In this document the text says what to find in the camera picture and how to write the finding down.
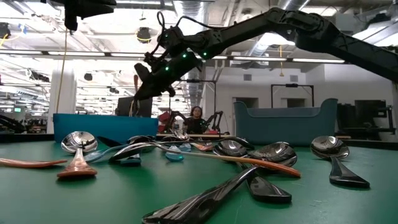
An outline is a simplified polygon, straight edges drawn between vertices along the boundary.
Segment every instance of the ceiling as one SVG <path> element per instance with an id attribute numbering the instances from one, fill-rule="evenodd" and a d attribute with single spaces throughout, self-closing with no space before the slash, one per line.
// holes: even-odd
<path id="1" fill-rule="evenodd" d="M 118 6 L 112 14 L 89 17 L 78 21 L 78 31 L 67 38 L 67 50 L 73 52 L 134 52 L 152 51 L 156 46 L 156 37 L 160 26 L 156 19 L 159 1 L 128 1 L 117 0 Z M 229 26 L 234 21 L 243 21 L 270 7 L 277 6 L 279 1 L 264 0 L 214 0 L 203 1 L 206 7 L 202 18 L 211 26 Z M 165 0 L 166 10 L 162 10 L 167 26 L 175 25 L 181 13 L 176 8 L 177 2 Z M 302 10 L 315 12 L 325 17 L 331 17 L 339 10 L 339 14 L 366 12 L 372 9 L 388 6 L 390 0 L 362 1 L 310 1 Z M 62 5 L 39 0 L 9 1 L 0 0 L 0 22 L 10 24 L 11 40 L 5 41 L 0 49 L 63 51 L 65 44 L 65 26 L 63 25 L 64 8 Z M 184 34 L 199 32 L 201 28 L 192 23 L 181 23 Z M 149 27 L 152 40 L 142 44 L 137 40 L 140 27 Z M 228 48 L 225 54 L 243 54 L 248 51 L 259 38 L 242 42 Z M 297 49 L 294 45 L 272 45 L 265 52 L 270 57 L 302 57 L 331 58 L 326 54 L 314 54 Z M 90 113 L 112 114 L 121 96 L 132 96 L 135 93 L 133 76 L 135 63 L 141 59 L 132 60 L 100 60 L 98 58 L 74 59 L 75 75 L 78 79 L 77 108 Z M 50 83 L 32 78 L 32 72 L 52 78 L 54 59 L 31 57 L 7 57 L 0 60 L 0 75 L 3 83 L 17 83 L 20 86 L 0 86 L 0 106 L 26 105 L 28 112 L 41 115 L 48 110 Z M 277 67 L 279 63 L 270 63 L 269 67 Z M 301 63 L 287 64 L 287 68 L 301 68 Z M 92 73 L 93 80 L 86 81 L 84 74 Z M 195 78 L 204 79 L 203 73 L 196 72 Z M 43 86 L 23 86 L 27 84 L 42 84 Z M 111 93 L 107 86 L 120 86 L 119 93 Z M 191 106 L 200 103 L 203 84 L 174 83 L 177 97 L 172 99 L 171 107 L 188 113 Z M 164 111 L 169 106 L 167 94 L 154 100 L 154 114 Z"/>

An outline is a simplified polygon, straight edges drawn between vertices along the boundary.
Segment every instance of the woman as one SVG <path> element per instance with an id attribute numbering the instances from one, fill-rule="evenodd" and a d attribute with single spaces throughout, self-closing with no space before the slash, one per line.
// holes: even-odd
<path id="1" fill-rule="evenodd" d="M 202 110 L 200 106 L 194 106 L 191 110 L 190 117 L 183 123 L 183 130 L 188 134 L 203 134 L 207 130 L 203 130 L 206 121 L 201 118 Z"/>

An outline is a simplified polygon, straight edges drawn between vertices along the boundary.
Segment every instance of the ceiling pipe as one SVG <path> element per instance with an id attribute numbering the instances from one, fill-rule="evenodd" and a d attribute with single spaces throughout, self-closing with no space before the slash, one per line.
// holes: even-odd
<path id="1" fill-rule="evenodd" d="M 198 22 L 202 22 L 204 24 L 208 23 L 208 2 L 201 1 L 174 1 L 174 7 L 177 15 L 188 16 L 191 17 Z M 192 21 L 182 20 L 180 25 L 181 31 L 184 35 L 192 35 L 198 32 L 203 31 L 205 28 L 199 24 L 196 24 Z M 196 79 L 200 78 L 200 72 L 196 69 L 189 71 L 185 74 L 184 79 Z M 188 86 L 188 94 L 190 97 L 191 106 L 199 105 L 200 103 L 200 95 L 198 96 L 198 91 L 203 89 L 203 84 L 198 85 L 187 85 Z"/>
<path id="2" fill-rule="evenodd" d="M 301 10 L 303 9 L 310 0 L 279 0 L 277 7 L 283 10 Z M 246 53 L 246 56 L 261 57 L 267 51 L 268 47 L 272 43 L 267 43 L 264 34 L 259 41 L 254 44 L 254 46 Z"/>

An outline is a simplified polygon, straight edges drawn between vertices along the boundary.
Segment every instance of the green table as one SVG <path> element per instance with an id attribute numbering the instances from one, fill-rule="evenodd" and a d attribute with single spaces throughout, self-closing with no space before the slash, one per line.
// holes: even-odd
<path id="1" fill-rule="evenodd" d="M 241 185 L 207 223 L 398 223 L 398 151 L 351 147 L 346 165 L 371 183 L 371 190 L 331 185 L 331 164 L 307 148 L 295 148 L 301 179 L 267 177 L 290 192 L 290 205 L 253 200 Z M 0 157 L 25 160 L 72 159 L 54 142 L 0 144 Z M 61 182 L 54 169 L 0 167 L 0 223 L 133 223 L 153 210 L 199 194 L 240 169 L 214 159 L 186 157 L 170 163 L 162 152 L 142 155 L 141 167 L 92 163 L 95 179 Z"/>

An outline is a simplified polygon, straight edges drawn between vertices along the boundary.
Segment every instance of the blue container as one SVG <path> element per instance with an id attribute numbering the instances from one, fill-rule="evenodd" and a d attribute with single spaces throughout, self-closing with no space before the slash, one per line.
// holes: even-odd
<path id="1" fill-rule="evenodd" d="M 94 137 L 102 136 L 120 143 L 138 135 L 156 136 L 157 118 L 136 118 L 110 115 L 54 114 L 56 142 L 74 131 L 87 131 Z"/>
<path id="2" fill-rule="evenodd" d="M 325 100 L 320 108 L 248 109 L 235 102 L 236 136 L 252 144 L 287 142 L 309 146 L 318 136 L 334 136 L 337 99 Z"/>

